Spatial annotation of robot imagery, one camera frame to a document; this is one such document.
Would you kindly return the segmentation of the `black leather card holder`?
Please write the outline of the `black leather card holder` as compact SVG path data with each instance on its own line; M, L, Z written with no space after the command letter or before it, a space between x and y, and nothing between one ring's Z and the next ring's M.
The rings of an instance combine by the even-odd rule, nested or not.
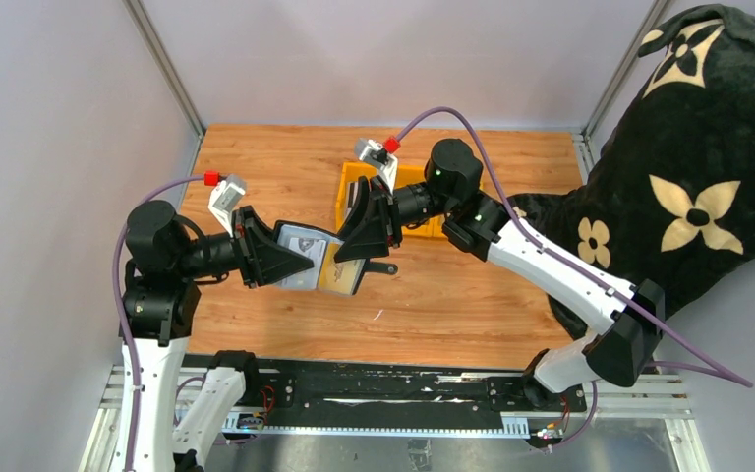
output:
M275 286L280 289L353 296L367 273L396 275L398 272L397 265L368 259L337 263L334 255L343 241L327 230L290 221L277 221L275 230L279 246L307 257L313 263L311 268L276 282Z

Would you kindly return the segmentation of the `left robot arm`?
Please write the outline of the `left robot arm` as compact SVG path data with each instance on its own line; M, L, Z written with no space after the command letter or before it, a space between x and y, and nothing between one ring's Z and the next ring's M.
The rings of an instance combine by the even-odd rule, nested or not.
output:
M194 313L202 297L198 281L241 274L250 288L271 285L314 267L306 256L276 242L277 232L243 206L233 229L199 232L173 205L153 200L136 206L123 232L131 253L119 283L125 339L124 418L115 471L202 471L234 405L261 396L259 361L248 351L222 350L209 361L203 391L186 415L175 418L179 374L187 355Z

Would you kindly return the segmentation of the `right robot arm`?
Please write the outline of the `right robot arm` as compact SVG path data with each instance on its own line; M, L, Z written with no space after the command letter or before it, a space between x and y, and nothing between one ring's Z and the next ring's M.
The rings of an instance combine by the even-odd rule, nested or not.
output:
M459 139L437 142L420 183L394 186L394 143L361 139L358 159L377 171L360 178L358 194L338 237L338 263L388 256L400 245L402 229L442 218L442 231L458 250L504 267L571 310L587 326L571 344L546 349L522 374L522 396L535 410L547 410L572 386L602 380L632 387L663 337L664 292L652 281L624 281L563 251L512 206L480 188L483 163Z

